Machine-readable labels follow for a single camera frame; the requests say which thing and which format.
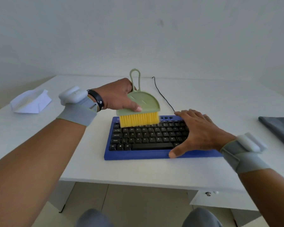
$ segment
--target desk drawer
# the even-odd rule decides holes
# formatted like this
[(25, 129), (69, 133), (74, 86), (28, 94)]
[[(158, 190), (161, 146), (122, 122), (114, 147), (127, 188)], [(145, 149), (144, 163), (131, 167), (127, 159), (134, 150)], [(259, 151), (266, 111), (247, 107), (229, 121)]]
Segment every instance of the desk drawer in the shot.
[(258, 210), (247, 192), (189, 190), (190, 205), (214, 206), (240, 210)]

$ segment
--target keyboard frame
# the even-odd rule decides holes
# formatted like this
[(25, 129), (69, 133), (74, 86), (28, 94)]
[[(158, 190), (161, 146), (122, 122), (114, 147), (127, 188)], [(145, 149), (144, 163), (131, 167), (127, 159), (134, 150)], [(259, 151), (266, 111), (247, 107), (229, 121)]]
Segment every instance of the keyboard frame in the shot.
[[(176, 115), (160, 116), (160, 121), (162, 120), (183, 120), (181, 117)], [(110, 131), (108, 135), (108, 140), (105, 148), (104, 159), (105, 160), (133, 160), (133, 159), (168, 159), (168, 150), (123, 150), (123, 151), (110, 151), (110, 141), (113, 134), (114, 123), (119, 122), (119, 117), (115, 116), (112, 119)], [(179, 158), (203, 158), (203, 157), (222, 157), (222, 154), (217, 150), (193, 150), (188, 151)]]

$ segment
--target floor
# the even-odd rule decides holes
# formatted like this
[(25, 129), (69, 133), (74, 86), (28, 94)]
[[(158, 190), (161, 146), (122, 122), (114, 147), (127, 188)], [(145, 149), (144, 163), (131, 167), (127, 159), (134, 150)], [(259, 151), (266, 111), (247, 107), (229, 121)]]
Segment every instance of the floor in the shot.
[[(76, 183), (62, 213), (46, 203), (33, 227), (72, 227), (90, 208), (101, 210), (116, 227), (180, 227), (191, 210), (186, 190)], [(223, 227), (236, 227), (230, 209), (206, 207)], [(268, 227), (258, 218), (244, 227)]]

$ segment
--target blue keyboard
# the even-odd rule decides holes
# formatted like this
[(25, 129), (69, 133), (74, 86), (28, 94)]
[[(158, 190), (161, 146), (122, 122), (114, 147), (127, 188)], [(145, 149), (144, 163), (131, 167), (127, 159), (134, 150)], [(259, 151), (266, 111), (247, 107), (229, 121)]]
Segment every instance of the blue keyboard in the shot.
[[(187, 139), (188, 127), (179, 116), (160, 116), (160, 123), (120, 128), (113, 117), (106, 144), (105, 160), (166, 159), (171, 149)], [(221, 157), (216, 150), (192, 150), (180, 158)]]

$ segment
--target brush bristle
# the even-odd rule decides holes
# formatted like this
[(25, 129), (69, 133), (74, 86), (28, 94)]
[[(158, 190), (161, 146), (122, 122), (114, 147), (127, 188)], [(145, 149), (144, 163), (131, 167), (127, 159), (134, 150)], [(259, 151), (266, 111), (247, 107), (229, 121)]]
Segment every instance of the brush bristle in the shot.
[(159, 122), (158, 112), (120, 116), (121, 127), (152, 125)]

